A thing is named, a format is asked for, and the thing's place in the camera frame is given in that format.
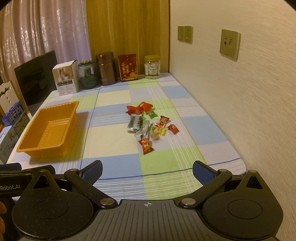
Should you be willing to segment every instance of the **orange plastic tray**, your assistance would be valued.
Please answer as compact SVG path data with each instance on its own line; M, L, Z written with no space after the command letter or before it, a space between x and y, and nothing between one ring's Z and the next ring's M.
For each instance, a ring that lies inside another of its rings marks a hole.
M40 109L24 134L17 152L31 157L61 155L67 152L76 122L79 101Z

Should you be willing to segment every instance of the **blue milk box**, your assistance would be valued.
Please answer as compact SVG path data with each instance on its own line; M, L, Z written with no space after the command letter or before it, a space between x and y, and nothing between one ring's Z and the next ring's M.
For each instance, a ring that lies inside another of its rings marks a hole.
M5 126L13 126L20 136L30 119L20 101L16 102L9 111L2 117Z
M0 164L6 164L19 136L12 126L4 127L0 133Z

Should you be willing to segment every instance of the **wall outlet panel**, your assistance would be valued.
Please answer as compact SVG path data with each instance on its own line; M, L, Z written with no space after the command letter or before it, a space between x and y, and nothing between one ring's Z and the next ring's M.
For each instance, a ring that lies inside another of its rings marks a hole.
M184 26L184 41L186 43L192 44L192 38L193 38L193 27Z
M228 55L231 58L237 59L239 56L240 39L240 32L222 29L220 53Z
M178 26L178 40L184 41L184 26Z

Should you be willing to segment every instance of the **jar lid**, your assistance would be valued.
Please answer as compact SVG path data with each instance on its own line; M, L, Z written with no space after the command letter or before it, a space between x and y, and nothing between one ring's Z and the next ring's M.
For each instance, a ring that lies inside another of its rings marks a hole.
M106 64L114 61L113 52L103 52L96 55L96 64Z
M87 66L90 64L94 64L94 61L93 60L85 60L85 61L82 61L81 63L79 63L78 66Z
M157 55L157 54L146 55L146 56L144 57L144 59L145 59L146 61L158 61L158 60L160 60L160 56Z

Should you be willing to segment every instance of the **red gift box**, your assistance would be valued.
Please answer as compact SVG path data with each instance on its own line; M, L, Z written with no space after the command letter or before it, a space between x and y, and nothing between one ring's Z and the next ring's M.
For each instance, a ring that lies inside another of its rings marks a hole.
M119 55L118 63L121 81L130 81L138 79L136 54Z

